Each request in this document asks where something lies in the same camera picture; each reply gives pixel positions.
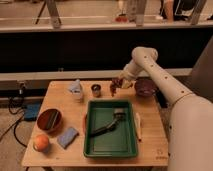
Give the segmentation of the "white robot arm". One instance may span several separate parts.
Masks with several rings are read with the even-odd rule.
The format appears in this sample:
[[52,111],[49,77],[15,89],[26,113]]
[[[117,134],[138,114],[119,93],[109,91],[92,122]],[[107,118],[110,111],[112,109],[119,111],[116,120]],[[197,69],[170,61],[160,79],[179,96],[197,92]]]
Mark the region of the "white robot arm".
[[161,68],[156,49],[136,47],[131,56],[121,77],[132,81],[145,70],[172,105],[168,171],[213,171],[213,103]]

